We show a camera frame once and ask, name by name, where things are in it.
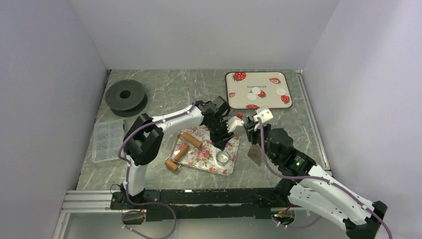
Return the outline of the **wooden handled dough scraper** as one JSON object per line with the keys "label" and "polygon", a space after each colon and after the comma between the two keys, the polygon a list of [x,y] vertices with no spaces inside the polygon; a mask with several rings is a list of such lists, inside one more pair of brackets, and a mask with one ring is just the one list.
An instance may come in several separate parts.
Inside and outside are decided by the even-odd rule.
{"label": "wooden handled dough scraper", "polygon": [[261,147],[258,143],[252,144],[248,150],[248,157],[260,167],[262,164]]}

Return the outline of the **floral print tray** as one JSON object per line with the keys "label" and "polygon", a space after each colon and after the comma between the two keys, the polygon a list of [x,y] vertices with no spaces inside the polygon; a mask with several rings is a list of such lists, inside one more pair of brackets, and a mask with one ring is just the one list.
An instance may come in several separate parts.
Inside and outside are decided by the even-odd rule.
{"label": "floral print tray", "polygon": [[235,135],[227,143],[224,151],[228,153],[230,161],[226,166],[219,166],[215,161],[215,154],[217,151],[220,151],[220,149],[212,145],[210,140],[210,131],[205,126],[189,127],[179,132],[169,157],[174,157],[182,148],[182,145],[186,143],[186,141],[180,137],[180,134],[183,132],[189,133],[193,137],[200,140],[203,144],[201,148],[196,148],[190,145],[189,151],[180,160],[181,165],[222,175],[230,175],[233,173],[236,155],[239,149],[240,136]]}

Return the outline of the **wooden rolling pin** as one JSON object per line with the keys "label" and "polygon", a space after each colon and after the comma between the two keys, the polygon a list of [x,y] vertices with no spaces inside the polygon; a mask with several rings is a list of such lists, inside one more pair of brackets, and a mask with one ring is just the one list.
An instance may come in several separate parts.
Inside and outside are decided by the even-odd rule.
{"label": "wooden rolling pin", "polygon": [[190,149],[190,145],[192,145],[196,148],[201,148],[202,144],[203,144],[200,140],[193,137],[192,135],[190,135],[187,132],[181,133],[180,137],[182,139],[184,139],[186,141],[186,143],[184,143],[182,145],[182,148],[179,150],[179,152],[174,157],[170,156],[164,162],[165,166],[168,169],[170,169],[171,171],[174,171],[174,172],[178,171],[179,168],[181,167],[180,160],[185,156],[185,154],[187,154],[187,152]]}

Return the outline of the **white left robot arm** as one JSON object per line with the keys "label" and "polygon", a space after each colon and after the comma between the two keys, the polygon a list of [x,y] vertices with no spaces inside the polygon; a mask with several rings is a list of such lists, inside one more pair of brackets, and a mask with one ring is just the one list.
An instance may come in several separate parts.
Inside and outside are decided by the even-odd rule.
{"label": "white left robot arm", "polygon": [[158,155],[165,134],[174,134],[189,127],[204,125],[210,131],[212,145],[223,150],[234,137],[225,117],[230,112],[228,102],[222,97],[213,101],[197,101],[186,108],[163,116],[140,115],[124,137],[119,149],[119,159],[127,164],[122,183],[126,193],[123,202],[130,209],[142,205],[146,169]]}

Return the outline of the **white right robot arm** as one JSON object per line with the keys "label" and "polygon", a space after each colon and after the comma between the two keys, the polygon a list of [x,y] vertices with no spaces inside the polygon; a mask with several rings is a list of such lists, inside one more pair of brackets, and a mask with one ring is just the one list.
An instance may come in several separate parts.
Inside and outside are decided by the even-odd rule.
{"label": "white right robot arm", "polygon": [[384,222],[387,205],[359,196],[327,174],[311,157],[293,146],[282,128],[272,128],[263,117],[248,119],[244,125],[248,140],[260,149],[267,169],[281,180],[274,200],[306,208],[333,222],[350,239],[374,239],[380,228],[388,238],[393,234]]}

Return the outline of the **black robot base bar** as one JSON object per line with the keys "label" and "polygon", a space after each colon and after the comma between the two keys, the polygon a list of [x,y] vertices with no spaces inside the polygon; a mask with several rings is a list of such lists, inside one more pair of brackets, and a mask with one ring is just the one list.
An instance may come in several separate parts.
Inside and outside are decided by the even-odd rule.
{"label": "black robot base bar", "polygon": [[290,206],[273,188],[144,190],[131,204],[122,190],[113,192],[110,209],[143,210],[146,221],[254,217],[270,219]]}

